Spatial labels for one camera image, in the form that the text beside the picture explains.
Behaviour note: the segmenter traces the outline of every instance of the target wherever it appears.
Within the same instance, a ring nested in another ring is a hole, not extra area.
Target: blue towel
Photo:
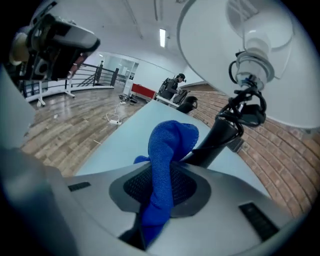
[[[180,161],[196,145],[199,131],[193,124],[174,120],[158,124],[151,133],[149,157],[138,156],[134,163],[151,161],[153,193],[150,203],[142,213],[142,232],[148,246],[161,232],[174,207],[170,163]]]

